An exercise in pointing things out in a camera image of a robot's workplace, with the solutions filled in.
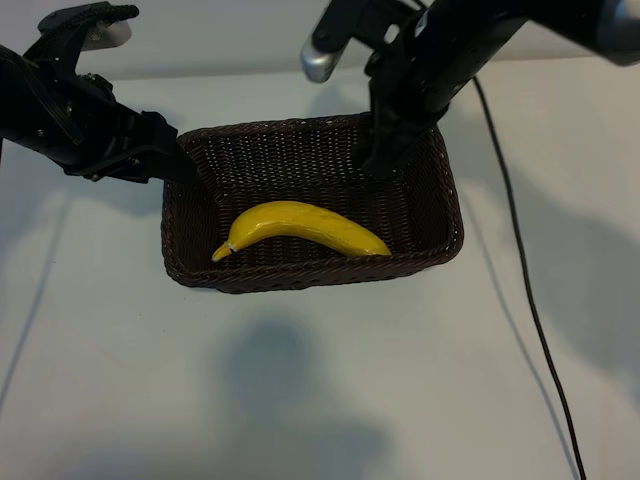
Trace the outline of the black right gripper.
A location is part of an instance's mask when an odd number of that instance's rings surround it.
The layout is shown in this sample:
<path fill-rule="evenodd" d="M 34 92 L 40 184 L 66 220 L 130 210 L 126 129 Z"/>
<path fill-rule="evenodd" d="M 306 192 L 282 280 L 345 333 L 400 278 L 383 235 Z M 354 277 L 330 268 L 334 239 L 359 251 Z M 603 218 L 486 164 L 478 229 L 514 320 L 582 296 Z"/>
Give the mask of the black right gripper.
<path fill-rule="evenodd" d="M 453 97 L 525 23 L 520 1 L 435 1 L 372 55 L 371 113 L 356 165 L 389 177 L 413 159 Z"/>

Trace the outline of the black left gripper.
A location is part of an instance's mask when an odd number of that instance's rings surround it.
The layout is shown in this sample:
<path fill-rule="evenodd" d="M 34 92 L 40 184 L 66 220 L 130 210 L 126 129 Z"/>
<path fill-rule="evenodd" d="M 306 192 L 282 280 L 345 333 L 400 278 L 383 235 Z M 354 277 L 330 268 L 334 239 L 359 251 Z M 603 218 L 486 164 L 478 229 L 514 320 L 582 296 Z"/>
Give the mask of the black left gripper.
<path fill-rule="evenodd" d="M 195 183 L 177 130 L 158 112 L 120 105 L 102 77 L 78 75 L 80 52 L 71 46 L 27 58 L 1 48 L 1 137 L 92 181 Z"/>

